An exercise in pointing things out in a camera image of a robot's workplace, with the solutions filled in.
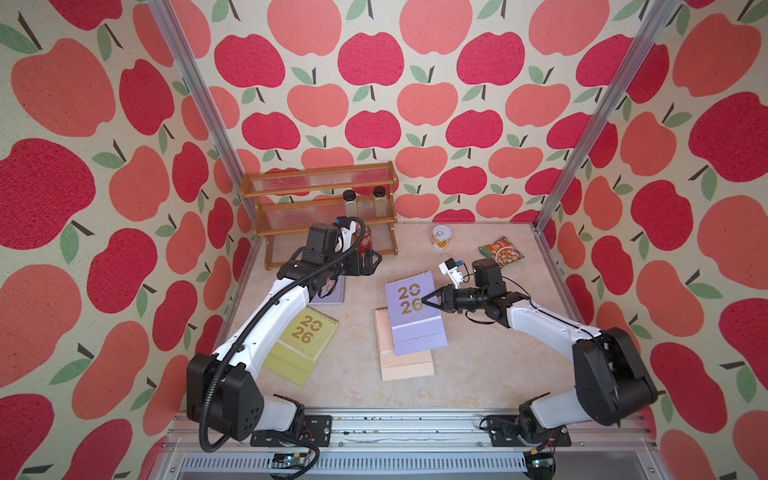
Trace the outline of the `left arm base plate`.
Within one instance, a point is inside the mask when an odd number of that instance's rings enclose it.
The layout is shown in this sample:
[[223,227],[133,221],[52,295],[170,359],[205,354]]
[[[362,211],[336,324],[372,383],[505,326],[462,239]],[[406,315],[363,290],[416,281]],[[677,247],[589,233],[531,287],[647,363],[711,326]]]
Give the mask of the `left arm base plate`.
[[312,444],[328,447],[333,417],[329,415],[300,415],[293,425],[284,432],[256,431],[252,434],[253,447],[294,447]]

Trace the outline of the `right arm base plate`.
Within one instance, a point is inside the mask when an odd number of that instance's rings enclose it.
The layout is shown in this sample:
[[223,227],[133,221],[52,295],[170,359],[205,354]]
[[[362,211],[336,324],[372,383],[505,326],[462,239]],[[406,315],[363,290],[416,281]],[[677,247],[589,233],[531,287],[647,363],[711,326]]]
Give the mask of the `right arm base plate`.
[[532,416],[487,415],[478,428],[486,432],[494,447],[570,447],[571,437],[566,427],[546,429]]

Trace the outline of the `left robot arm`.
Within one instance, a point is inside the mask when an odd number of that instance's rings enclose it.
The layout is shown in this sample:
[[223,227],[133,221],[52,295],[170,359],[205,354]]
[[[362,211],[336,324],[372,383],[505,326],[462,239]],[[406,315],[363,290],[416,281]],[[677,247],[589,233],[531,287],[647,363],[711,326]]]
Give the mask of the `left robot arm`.
[[230,439],[242,441],[255,432],[296,434],[302,406],[278,395],[265,397],[257,386],[259,372],[283,331],[328,280],[375,272],[382,256],[359,249],[365,231],[358,217],[312,225],[306,245],[280,267],[246,323],[213,353],[198,353],[189,362],[187,417],[199,424],[203,451],[214,452]]

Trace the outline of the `pink calendar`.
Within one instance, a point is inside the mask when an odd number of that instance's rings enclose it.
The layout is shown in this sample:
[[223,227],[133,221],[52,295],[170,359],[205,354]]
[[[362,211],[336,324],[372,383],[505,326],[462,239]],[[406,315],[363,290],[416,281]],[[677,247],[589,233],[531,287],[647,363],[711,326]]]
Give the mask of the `pink calendar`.
[[434,362],[430,351],[397,356],[394,350],[392,329],[387,308],[374,311],[381,378],[396,381],[433,376]]

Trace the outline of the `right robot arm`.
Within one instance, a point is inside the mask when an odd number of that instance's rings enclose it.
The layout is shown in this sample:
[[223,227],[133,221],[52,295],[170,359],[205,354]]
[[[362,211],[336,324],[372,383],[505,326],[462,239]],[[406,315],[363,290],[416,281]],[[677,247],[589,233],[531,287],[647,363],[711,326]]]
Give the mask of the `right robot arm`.
[[459,263],[443,262],[440,270],[451,283],[423,296],[422,304],[446,313],[481,310],[491,323],[537,339],[574,368],[570,390],[545,393],[519,406],[512,432],[521,443],[538,446],[552,430],[569,424],[618,425],[658,399],[659,392],[626,331],[581,324],[537,305],[525,292],[509,291],[501,267],[492,259],[476,260],[472,268],[475,285],[462,288]]

